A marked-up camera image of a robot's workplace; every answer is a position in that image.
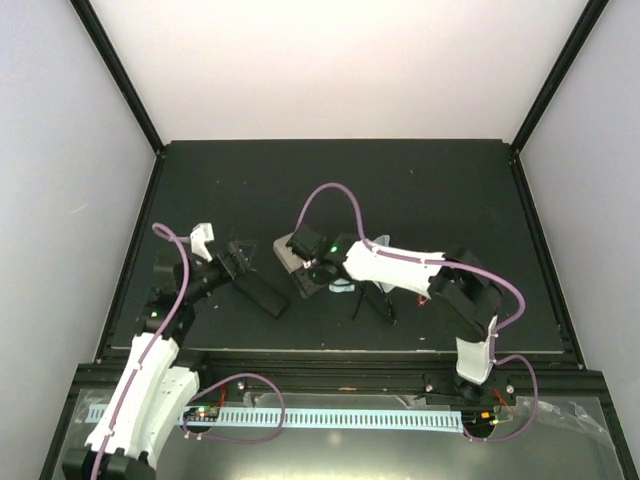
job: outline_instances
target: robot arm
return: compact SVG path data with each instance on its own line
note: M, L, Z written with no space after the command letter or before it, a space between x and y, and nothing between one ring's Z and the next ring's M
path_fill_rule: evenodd
M276 240L274 250L303 297L343 278L393 285L430 298L456 338L458 375L476 385L487 380L491 332L502 294L484 277L439 264L455 261L480 267L470 252L462 248L411 252L380 247L353 235L328 239L305 225Z
M198 258L190 259L184 300L161 336L154 339L176 303L184 268L181 263L174 265L173 258L159 257L154 270L160 287L151 290L138 318L129 359L105 414L88 436L85 448L70 449L65 455L62 469L67 480L94 478L91 472L101 450L97 478L155 479L158 457L176 419L201 383L211 383L205 375L206 356L180 351L195 320L195 303L232 283L274 318L286 309L286 299L249 267L237 245L214 242L205 247L199 235L202 228L197 226L191 236ZM114 418L117 423L112 426Z

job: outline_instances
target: black metal frame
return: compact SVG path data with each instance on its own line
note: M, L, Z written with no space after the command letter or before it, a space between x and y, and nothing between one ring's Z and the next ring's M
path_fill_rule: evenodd
M140 100L138 92L136 92L133 83L131 83L131 79L129 78L127 71L124 69L115 48L113 48L107 32L105 32L96 11L93 9L93 6L91 6L91 2L89 0L70 1L73 8L76 9L78 17L80 17L84 28L87 30L91 40L93 40L94 45L98 49L98 53L100 53L102 60L109 69L109 72L111 72L111 76L127 101L131 112L133 112L138 124L140 124L140 128L142 128L142 131L147 137L151 148L153 148L153 151L156 152L156 154L159 154L164 150L164 143L162 143L162 140L156 131L156 127L153 126L151 117L149 117L149 114L145 110L142 100Z
M118 317L122 306L124 291L136 261L143 228L147 223L165 162L163 154L165 147L113 45L100 24L90 1L70 1L122 91L157 157L125 264L118 281L116 294L107 316L106 326L100 339L95 363L78 367L52 439L40 476L41 479L48 479L53 475L80 390L86 388L115 388L122 373L128 351L111 348L110 339L115 328L115 319ZM513 156L510 159L510 164L554 314L558 321L558 329L565 345L565 353L561 355L529 356L537 371L540 394L543 396L588 396L599 398L625 478L638 480L638 472L633 464L604 377L600 372L587 371L583 368L583 355L519 158L520 151L544 114L562 79L607 3L608 0L589 0L587 3L511 144ZM353 358L353 355L349 355L348 363L343 360L344 358L341 358L339 354L333 355L330 360L326 360L324 358L315 358L312 354L308 356L281 354L274 357L273 355L254 353L250 358L241 354L215 358L212 360L212 365L214 374L218 378L241 371L253 371L272 378L284 391L335 393L339 391L340 387L350 385L356 386L359 393L379 393L385 388L387 389L385 391L388 391L389 394L423 393L425 391L425 375L438 375L439 372L453 371L455 367L453 354L424 354L417 356L399 354L392 359L388 356L384 359L376 359L376 357L371 356ZM507 376L519 394L526 395L531 393L531 379L526 369L518 368L518 366L510 369L501 368L498 374Z
M589 0L582 11L582 15L580 15L575 27L573 27L571 35L569 35L560 55L558 55L556 63L554 63L529 113L518 130L516 138L511 142L514 152L520 153L527 143L527 140L529 140L529 137L536 128L536 125L538 125L542 115L544 115L556 90L558 90L573 61L578 56L582 45L584 45L584 42L587 40L587 37L600 18L607 3L609 3L609 0Z
M336 372L332 369L313 368L306 374L303 386L299 382L299 368L283 369L277 366L265 367L256 365L251 370L269 377L284 392L336 393L345 385L356 385L357 393L380 393L384 388L389 395L421 395L425 392L425 373L437 374L437 372L446 372L452 370L454 365L454 363L439 362L437 365L430 366L429 370L387 372L361 368L350 368L342 372ZM244 365L227 365L223 362L217 362L213 365L213 373L216 378L240 373L245 369ZM80 390L114 389L121 374L122 365L117 364L89 364L78 367L40 475L41 480L49 479L53 475ZM519 395L532 395L531 378L526 370L500 368L499 375L508 378L509 383L514 386ZM616 447L616 454L622 467L624 478L626 480L639 479L618 416L609 396L606 382L600 372L566 369L539 371L538 387L541 396L597 397ZM233 391L235 387L230 386L230 388L230 395L239 394L239 392ZM262 391L258 385L247 385L245 392L247 389L255 390L256 393ZM462 404L452 405L452 407L465 408Z

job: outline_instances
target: white ceiling panel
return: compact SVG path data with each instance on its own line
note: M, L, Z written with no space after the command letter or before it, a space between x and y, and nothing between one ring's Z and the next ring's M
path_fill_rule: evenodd
M94 0L164 142L513 140L585 0Z

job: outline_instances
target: wire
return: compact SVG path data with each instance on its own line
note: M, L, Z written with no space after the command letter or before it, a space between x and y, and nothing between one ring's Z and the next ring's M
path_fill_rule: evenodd
M222 405L224 405L224 401L227 398L227 387L222 386L220 388L220 400L218 400L218 403L216 404L216 407L220 408L222 407Z
M187 291L187 286L189 285L189 260L187 258L187 252L182 246L182 243L184 242L181 240L181 238L183 239L185 237L176 236L176 234L173 233L173 231L169 227L167 227L162 223L154 223L151 228L153 232L156 235L158 235L160 238L173 242L178 248L178 251L180 252L180 257L182 258L182 265L183 265L182 285L180 286L180 290L178 291L178 296L176 297L176 301L171 307L171 310L169 310L169 313L167 314L166 318L160 324L160 327L158 327L158 330L156 330L156 333L151 338L151 341L149 342L147 347L144 349L144 351L140 355L140 358L138 359L138 362L137 362L140 366L142 366L142 362L144 362L144 359L147 357L147 354L151 350L151 347L153 347L154 343L162 335L162 332L164 332L164 330L167 328L167 326L175 316L176 312L178 311L178 308L180 308L180 305L182 304L182 300L184 299L185 293ZM113 431L113 428L116 425L116 421L118 420L118 415L120 414L122 405L124 404L125 398L127 397L129 390L131 389L131 385L133 383L133 380L136 378L137 373L138 373L137 369L134 369L131 371L129 378L127 379L127 382L125 383L125 386L122 389L120 398L118 398L116 406L113 409L113 415L111 416L111 420L109 421L110 431ZM93 467L91 469L91 477L90 477L91 480L98 480L98 474L100 473L100 463L102 463L102 458L104 457L110 437L111 437L110 434L105 435L104 439L102 440L102 444L98 449L98 453L96 454L96 458L93 462Z
M498 401L500 402L500 410L498 410L498 413L500 413L500 411L502 411L502 406L507 407L507 410L509 410L509 413L513 414L513 408L511 408L511 405L509 405L507 403L507 401L502 397L502 394L500 393L500 391L497 388L492 389L493 392L493 396L496 397L498 399Z
M531 373L531 381L533 383L533 391L534 391L534 406L533 409L531 411L531 416L529 417L529 419L527 420L527 422L525 423L525 425L518 430L517 432L514 432L510 435L507 435L506 437L503 437L506 440L512 439L517 437L518 435L520 435L522 432L524 432L533 422L535 415L538 411L538 381L536 378L536 374L535 371L533 369L533 367L531 366L531 364L529 363L529 361L523 357L522 355L509 355L508 357L503 358L502 360L496 360L495 358L495 342L496 342L496 338L498 337L498 332L500 330L502 330L503 328L508 327L509 325L511 325L512 323L514 323L515 321L517 321L519 318L522 317L522 314L524 313L525 309L526 309L526 301L524 298L524 295L522 295L522 292L520 292L520 290L518 290L511 282L509 282L508 280L500 277L499 275L496 275L495 273L489 272L487 270L484 270L482 268L478 268L478 267L474 267L472 265L467 265L464 263L459 263L459 262L451 262L449 260L429 260L429 259L423 259L420 257L414 257L411 255L403 255L403 254L398 254L398 253L393 253L393 252L389 252L384 250L383 247L376 245L374 243L372 243L371 241L369 241L364 233L364 225L363 225L363 221L362 221L362 210L360 209L360 204L358 203L358 199L356 198L356 196L353 194L353 192L351 190L349 190L349 188L341 183L337 183L337 182L330 182L330 183L325 183L324 185L320 185L318 188L316 188L311 195L309 195L309 198L307 198L307 201L304 203L302 210L300 211L300 215L298 216L298 221L296 223L296 230L300 227L300 225L302 225L302 222L304 221L304 217L307 213L307 210L309 209L309 206L311 205L311 202L314 200L314 198L322 191L327 190L329 188L336 188L340 191L342 191L351 201L351 205L353 206L353 211L356 217L356 226L358 229L358 236L360 237L360 240L362 241L362 243L372 252L374 252L376 255L381 255L387 258L393 258L394 260L402 260L405 262L410 262L410 263L419 263L419 264L423 264L423 265L439 265L441 267L448 267L448 268L454 268L454 269L458 269L458 270L465 270L467 272L471 272L471 273L475 273L476 275L481 275L489 280L491 280L492 282L497 283L498 285L504 287L506 290L508 290L509 292L511 292L513 294L513 296L516 298L516 300L518 301L518 308L516 310L516 312L513 315L510 315L509 317L507 317L505 320L503 320L502 322L498 323L495 327L495 329L493 331L489 332L489 358L490 360L495 364L495 365L504 365L507 362L510 362L511 360L515 360L518 359L520 361L522 361L525 366L527 367L527 369L529 370L529 373ZM486 441L486 439L477 439L475 437L472 437L470 435L468 435L469 438L471 440L482 440L482 441ZM502 439L495 439L494 443L496 441L503 441Z
M166 240L167 242L173 242L173 239L164 231L160 231L160 230L155 230L154 229L153 233L155 233L156 236L160 237L161 239ZM179 237L179 236L174 234L174 237L177 238L180 243L185 243L185 244L191 243L191 237L189 237L188 235L186 237Z
M241 439L241 438L231 438L231 437L224 437L222 435L208 435L208 434L204 434L204 433L194 433L194 432L190 431L187 428L187 425L186 425L187 420L184 419L183 422L182 422L182 430L185 431L187 436L196 435L198 438L206 438L207 440L219 440L219 441L222 441L222 442L235 443L235 444L238 444L238 445L258 445L260 443L266 443L269 440L273 440L278 435L280 435L280 433L282 432L282 427L284 425L284 420L285 420L285 415L286 415L286 407L285 407L285 404L284 404L284 398L282 397L282 392L280 392L278 387L276 387L275 384L271 380L269 380L268 378L263 377L262 375L258 375L258 374L255 374L255 373L238 373L236 375L231 375L230 377L227 377L227 378L224 378L224 379L220 380L218 383L210 386L209 388L205 388L203 391L201 391L200 393L195 395L191 400L189 400L189 403L193 402L194 400L197 400L198 398L204 397L208 393L213 392L214 390L222 387L223 385L226 385L229 382L232 382L233 380L238 380L240 378L255 378L256 380L260 380L261 382L263 382L263 383L267 384L269 387L271 387L271 390L273 390L273 392L278 396L278 401L280 402L280 421L278 422L278 425L276 425L275 430L272 433L270 433L269 435L267 435L266 437L257 438L255 440Z

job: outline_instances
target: white wall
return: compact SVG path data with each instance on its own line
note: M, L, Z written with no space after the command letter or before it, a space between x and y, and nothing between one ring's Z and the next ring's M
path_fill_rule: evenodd
M640 466L640 2L609 2L523 162L589 368Z
M160 136L512 141L586 0L93 0Z
M71 4L0 2L2 478L38 478L152 163Z

